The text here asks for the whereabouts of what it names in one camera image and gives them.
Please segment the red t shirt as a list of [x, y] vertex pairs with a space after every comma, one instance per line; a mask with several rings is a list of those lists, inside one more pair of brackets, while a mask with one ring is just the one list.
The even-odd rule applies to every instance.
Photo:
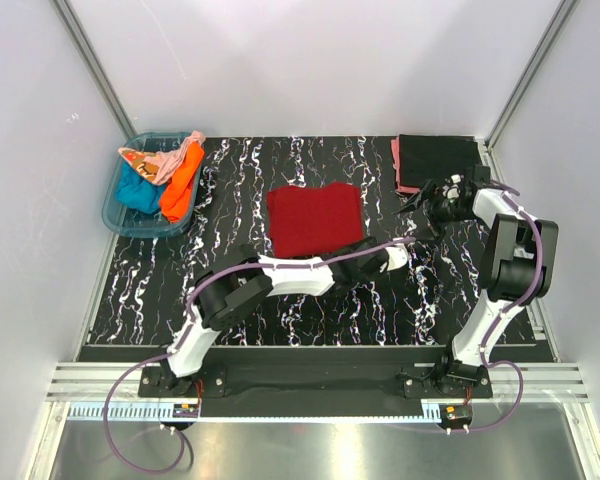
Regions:
[[364, 238], [361, 190], [334, 182], [267, 193], [269, 237], [278, 258], [331, 253]]

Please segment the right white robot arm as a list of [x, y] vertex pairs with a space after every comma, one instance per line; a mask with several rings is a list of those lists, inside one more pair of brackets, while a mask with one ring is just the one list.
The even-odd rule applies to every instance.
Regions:
[[426, 181], [401, 209], [426, 217], [421, 241], [440, 241], [454, 222], [475, 220], [489, 228], [478, 267], [478, 302], [427, 378], [444, 393], [477, 386], [509, 323], [550, 287], [559, 227], [529, 214], [517, 195], [492, 179], [489, 167], [474, 165], [463, 174]]

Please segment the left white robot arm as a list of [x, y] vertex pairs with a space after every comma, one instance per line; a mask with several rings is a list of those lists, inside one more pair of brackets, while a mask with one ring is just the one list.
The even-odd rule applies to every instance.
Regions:
[[186, 321], [166, 350], [166, 369], [175, 378], [197, 374], [219, 334], [242, 323], [275, 296], [320, 297], [374, 281], [404, 267], [412, 237], [379, 243], [373, 237], [323, 256], [280, 259], [238, 249], [200, 274], [186, 300]]

